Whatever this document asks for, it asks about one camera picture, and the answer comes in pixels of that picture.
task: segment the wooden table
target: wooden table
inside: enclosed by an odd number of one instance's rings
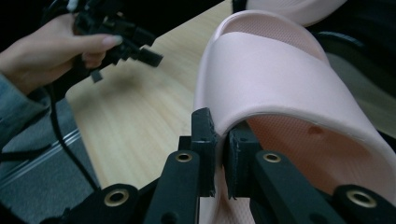
[[[224,1],[160,36],[152,50],[164,58],[157,68],[128,60],[86,78],[66,99],[102,188],[138,189],[161,175],[178,138],[191,135],[195,79],[207,41],[232,13]]]

